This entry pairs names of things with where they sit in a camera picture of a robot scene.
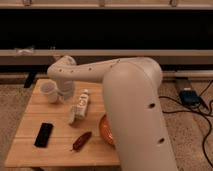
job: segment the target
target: bowl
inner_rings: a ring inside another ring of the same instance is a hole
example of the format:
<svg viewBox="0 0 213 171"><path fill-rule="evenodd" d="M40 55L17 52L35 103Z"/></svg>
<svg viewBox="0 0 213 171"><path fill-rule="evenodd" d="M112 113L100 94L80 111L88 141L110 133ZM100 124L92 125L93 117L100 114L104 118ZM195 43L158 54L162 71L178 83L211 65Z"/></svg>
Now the bowl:
<svg viewBox="0 0 213 171"><path fill-rule="evenodd" d="M99 132L100 132L100 136L103 138L105 142L114 146L113 136L110 130L110 126L109 126L106 114L102 116L99 122Z"/></svg>

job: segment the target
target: white cup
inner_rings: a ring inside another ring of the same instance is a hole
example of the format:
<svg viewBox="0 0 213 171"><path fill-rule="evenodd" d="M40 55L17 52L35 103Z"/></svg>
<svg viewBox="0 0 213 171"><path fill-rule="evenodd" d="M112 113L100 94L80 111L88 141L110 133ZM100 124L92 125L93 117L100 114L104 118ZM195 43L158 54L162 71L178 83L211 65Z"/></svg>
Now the white cup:
<svg viewBox="0 0 213 171"><path fill-rule="evenodd" d="M47 98L49 103L56 103L58 101L58 93L54 82L48 81L43 83L40 87L40 92Z"/></svg>

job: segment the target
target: table leg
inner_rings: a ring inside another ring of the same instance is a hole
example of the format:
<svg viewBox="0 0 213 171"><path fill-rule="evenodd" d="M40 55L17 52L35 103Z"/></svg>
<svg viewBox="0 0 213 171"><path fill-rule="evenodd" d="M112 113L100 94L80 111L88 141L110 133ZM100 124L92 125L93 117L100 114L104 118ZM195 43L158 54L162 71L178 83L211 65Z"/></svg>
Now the table leg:
<svg viewBox="0 0 213 171"><path fill-rule="evenodd" d="M42 169L40 167L31 167L31 169L34 171L44 171L44 169Z"/></svg>

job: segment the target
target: floor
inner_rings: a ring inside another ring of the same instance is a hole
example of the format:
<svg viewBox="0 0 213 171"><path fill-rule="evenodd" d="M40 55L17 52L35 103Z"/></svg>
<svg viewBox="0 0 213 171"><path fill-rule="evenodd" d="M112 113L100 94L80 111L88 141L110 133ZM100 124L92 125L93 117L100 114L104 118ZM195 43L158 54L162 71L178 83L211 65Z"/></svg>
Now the floor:
<svg viewBox="0 0 213 171"><path fill-rule="evenodd" d="M5 168L4 160L10 148L13 136L21 120L30 98L33 86L23 88L25 75L5 79L0 75L0 171L31 171L29 168ZM208 81L194 81L194 89L201 92ZM160 95L178 99L174 83L164 82L159 88ZM213 98L213 85L203 95L206 102ZM183 109L174 102L161 99L165 111ZM207 132L207 124L202 117L191 113L164 114L172 147L180 171L211 171L213 170L204 158L201 143ZM213 161L213 136L206 143L207 153ZM84 167L84 168L45 168L47 171L119 171L120 167Z"/></svg>

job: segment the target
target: red chili pepper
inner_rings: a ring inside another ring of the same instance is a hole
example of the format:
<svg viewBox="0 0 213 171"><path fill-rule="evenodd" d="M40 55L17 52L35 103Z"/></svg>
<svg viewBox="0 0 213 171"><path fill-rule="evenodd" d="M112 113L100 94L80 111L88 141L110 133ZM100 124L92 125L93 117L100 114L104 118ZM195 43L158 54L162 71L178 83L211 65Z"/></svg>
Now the red chili pepper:
<svg viewBox="0 0 213 171"><path fill-rule="evenodd" d="M72 150L81 150L81 148L86 144L86 142L91 138L91 136L92 132L85 132L73 143Z"/></svg>

